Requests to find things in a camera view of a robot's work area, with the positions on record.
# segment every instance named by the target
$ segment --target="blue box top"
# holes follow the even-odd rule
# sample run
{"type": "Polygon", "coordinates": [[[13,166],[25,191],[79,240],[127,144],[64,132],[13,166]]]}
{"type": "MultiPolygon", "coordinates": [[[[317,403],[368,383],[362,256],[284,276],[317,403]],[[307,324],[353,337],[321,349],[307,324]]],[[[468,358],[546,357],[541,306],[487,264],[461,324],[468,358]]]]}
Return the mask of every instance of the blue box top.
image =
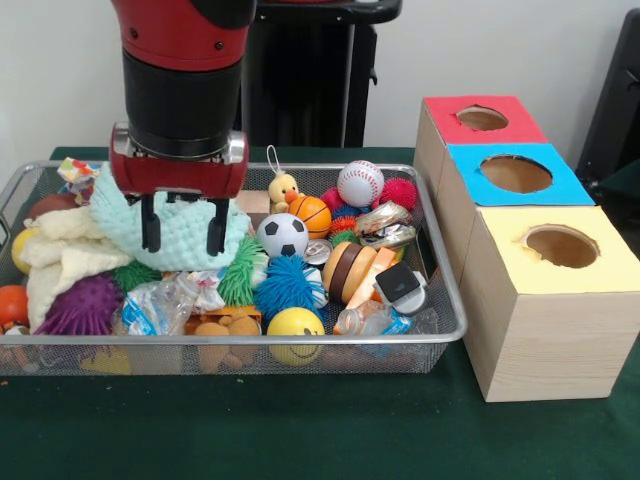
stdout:
{"type": "Polygon", "coordinates": [[[551,144],[450,145],[449,152],[478,205],[595,204],[551,144]]]}

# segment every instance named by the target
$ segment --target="green spiky ball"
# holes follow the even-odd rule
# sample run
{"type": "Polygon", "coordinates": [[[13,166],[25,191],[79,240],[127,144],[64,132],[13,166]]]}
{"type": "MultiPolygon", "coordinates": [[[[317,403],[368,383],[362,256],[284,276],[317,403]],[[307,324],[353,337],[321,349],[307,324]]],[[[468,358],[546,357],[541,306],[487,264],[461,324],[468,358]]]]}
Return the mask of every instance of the green spiky ball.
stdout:
{"type": "Polygon", "coordinates": [[[162,273],[134,260],[129,265],[111,271],[113,280],[124,293],[128,293],[143,283],[162,280],[162,273]]]}
{"type": "Polygon", "coordinates": [[[358,243],[359,240],[358,236],[351,231],[339,232],[331,235],[331,245],[333,245],[334,248],[342,242],[358,243]]]}
{"type": "Polygon", "coordinates": [[[255,263],[266,255],[260,243],[251,236],[240,242],[238,253],[225,273],[218,293],[230,307],[253,305],[253,288],[251,278],[255,263]]]}

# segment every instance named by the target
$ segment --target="yellow box top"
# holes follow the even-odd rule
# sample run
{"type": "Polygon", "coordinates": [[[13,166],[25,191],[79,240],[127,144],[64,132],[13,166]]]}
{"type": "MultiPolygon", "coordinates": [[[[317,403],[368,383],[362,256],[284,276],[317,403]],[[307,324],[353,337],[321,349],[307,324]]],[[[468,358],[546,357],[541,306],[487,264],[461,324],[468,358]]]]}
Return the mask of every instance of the yellow box top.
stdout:
{"type": "Polygon", "coordinates": [[[640,261],[600,207],[479,212],[521,294],[640,292],[640,261]]]}

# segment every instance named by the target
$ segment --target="metal wire basket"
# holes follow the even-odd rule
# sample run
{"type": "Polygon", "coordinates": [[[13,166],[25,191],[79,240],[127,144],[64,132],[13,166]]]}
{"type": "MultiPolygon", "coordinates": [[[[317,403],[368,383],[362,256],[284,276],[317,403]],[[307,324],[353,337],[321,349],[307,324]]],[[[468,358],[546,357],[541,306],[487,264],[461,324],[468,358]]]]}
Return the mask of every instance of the metal wire basket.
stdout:
{"type": "MultiPolygon", "coordinates": [[[[39,162],[19,169],[0,194],[0,285],[25,283],[11,260],[12,239],[35,202],[57,192],[59,162],[39,162]]],[[[343,165],[283,165],[307,195],[320,196],[335,186],[343,165]]],[[[466,316],[426,187],[416,171],[403,165],[380,165],[385,178],[414,182],[419,202],[412,212],[419,232],[405,261],[420,270],[429,284],[429,308],[412,333],[385,336],[304,337],[67,337],[0,336],[0,375],[201,375],[427,373],[450,342],[462,338],[466,316]],[[210,363],[229,351],[249,359],[233,368],[210,363]],[[305,361],[296,361],[304,357],[305,361]]],[[[266,190],[273,174],[252,164],[245,188],[266,190]]],[[[340,312],[330,305],[327,332],[340,312]]]]}

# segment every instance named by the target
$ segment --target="purple spiky ball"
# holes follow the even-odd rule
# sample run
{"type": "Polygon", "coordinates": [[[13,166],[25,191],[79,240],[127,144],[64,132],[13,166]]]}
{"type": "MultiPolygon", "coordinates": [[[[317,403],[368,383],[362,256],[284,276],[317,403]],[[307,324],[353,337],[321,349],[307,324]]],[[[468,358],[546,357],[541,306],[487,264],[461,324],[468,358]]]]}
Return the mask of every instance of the purple spiky ball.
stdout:
{"type": "Polygon", "coordinates": [[[102,273],[77,281],[58,295],[36,334],[109,335],[111,316],[123,300],[111,275],[102,273]]]}

